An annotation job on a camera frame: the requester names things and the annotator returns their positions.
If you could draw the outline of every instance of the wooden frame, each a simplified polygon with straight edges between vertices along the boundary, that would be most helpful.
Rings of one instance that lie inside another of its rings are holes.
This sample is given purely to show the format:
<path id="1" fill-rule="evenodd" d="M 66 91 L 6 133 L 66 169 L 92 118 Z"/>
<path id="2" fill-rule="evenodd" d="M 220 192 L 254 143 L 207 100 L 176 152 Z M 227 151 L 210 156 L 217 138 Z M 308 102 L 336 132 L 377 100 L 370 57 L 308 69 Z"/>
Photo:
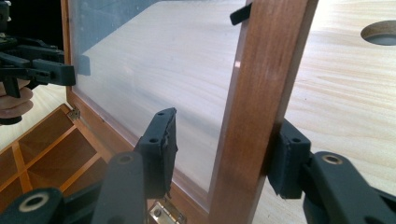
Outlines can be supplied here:
<path id="1" fill-rule="evenodd" d="M 192 188 L 192 195 L 180 185 L 172 187 L 172 202 L 189 223 L 252 221 L 317 3 L 254 1 L 250 19 L 242 25 L 209 193 L 204 195 L 188 180 L 185 186 Z M 62 1 L 65 58 L 70 63 L 68 4 Z M 71 88 L 67 98 L 109 153 L 133 148 Z"/>

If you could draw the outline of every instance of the metal hinge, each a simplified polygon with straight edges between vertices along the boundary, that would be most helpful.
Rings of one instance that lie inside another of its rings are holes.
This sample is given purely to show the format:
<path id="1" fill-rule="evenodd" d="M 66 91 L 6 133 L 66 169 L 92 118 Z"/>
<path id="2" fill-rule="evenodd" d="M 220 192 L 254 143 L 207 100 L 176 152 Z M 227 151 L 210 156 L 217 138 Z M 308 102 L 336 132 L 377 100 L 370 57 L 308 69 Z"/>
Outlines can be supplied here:
<path id="1" fill-rule="evenodd" d="M 72 111 L 67 113 L 67 117 L 69 117 L 72 121 L 79 119 L 79 117 L 80 117 L 79 109 L 74 107 Z"/>
<path id="2" fill-rule="evenodd" d="M 181 214 L 168 200 L 158 200 L 149 209 L 149 215 L 158 224 L 186 224 L 186 217 Z"/>

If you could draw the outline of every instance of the wooden divider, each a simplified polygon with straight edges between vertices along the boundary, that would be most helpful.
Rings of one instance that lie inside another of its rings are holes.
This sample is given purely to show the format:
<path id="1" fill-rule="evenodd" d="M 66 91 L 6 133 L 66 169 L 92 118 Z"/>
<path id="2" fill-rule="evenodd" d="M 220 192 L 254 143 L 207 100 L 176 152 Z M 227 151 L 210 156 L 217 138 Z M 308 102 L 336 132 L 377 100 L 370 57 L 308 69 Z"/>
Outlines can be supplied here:
<path id="1" fill-rule="evenodd" d="M 108 155 L 87 140 L 69 111 L 59 106 L 1 151 L 0 213 L 32 189 L 53 187 L 67 196 L 103 178 Z"/>

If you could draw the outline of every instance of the glass pane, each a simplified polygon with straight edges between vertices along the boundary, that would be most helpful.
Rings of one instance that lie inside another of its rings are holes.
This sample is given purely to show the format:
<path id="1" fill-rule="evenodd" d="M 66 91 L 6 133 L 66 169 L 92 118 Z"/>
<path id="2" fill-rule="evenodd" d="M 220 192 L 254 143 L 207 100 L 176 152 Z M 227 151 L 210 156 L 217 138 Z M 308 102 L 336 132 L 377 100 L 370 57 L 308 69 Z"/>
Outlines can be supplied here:
<path id="1" fill-rule="evenodd" d="M 208 191 L 240 27 L 224 1 L 72 1 L 73 91 L 136 136 L 177 109 L 176 168 Z"/>

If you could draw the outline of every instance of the finger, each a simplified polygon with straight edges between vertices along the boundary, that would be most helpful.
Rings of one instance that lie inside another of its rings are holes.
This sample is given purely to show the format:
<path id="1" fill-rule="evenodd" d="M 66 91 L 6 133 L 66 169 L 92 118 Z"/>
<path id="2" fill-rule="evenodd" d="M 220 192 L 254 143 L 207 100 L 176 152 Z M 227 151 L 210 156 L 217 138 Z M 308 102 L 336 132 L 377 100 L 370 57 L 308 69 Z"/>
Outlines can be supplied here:
<path id="1" fill-rule="evenodd" d="M 33 97 L 33 92 L 28 88 L 23 87 L 21 89 L 21 98 L 14 98 L 12 96 L 1 96 L 0 97 L 0 109 L 9 109 L 17 105 L 21 105 Z"/>
<path id="2" fill-rule="evenodd" d="M 32 107 L 33 107 L 33 102 L 27 101 L 13 108 L 0 110 L 0 118 L 2 119 L 16 118 L 28 112 L 30 109 L 32 109 Z"/>
<path id="3" fill-rule="evenodd" d="M 21 80 L 18 79 L 18 86 L 20 89 L 27 86 L 29 84 L 29 80 Z M 3 82 L 0 82 L 0 96 L 6 95 L 6 89 L 4 88 Z"/>

